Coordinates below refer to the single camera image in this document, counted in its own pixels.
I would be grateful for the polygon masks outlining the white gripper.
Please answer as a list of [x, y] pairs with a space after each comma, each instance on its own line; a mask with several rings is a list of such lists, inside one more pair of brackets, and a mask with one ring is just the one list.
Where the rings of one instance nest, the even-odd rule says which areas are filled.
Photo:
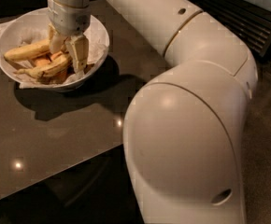
[[72, 7], [48, 0], [48, 37], [50, 52], [69, 52], [72, 58], [74, 72], [77, 74], [87, 66], [89, 40], [83, 33], [90, 26], [91, 12], [89, 5]]

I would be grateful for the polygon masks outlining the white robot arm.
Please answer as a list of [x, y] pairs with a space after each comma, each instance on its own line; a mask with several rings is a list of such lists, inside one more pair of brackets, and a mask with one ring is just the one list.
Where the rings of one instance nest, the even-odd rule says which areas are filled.
[[[241, 135], [258, 75], [249, 48], [187, 0], [107, 0], [169, 64], [129, 104], [128, 172], [147, 224], [246, 224]], [[89, 0], [48, 0], [56, 30], [89, 25]]]

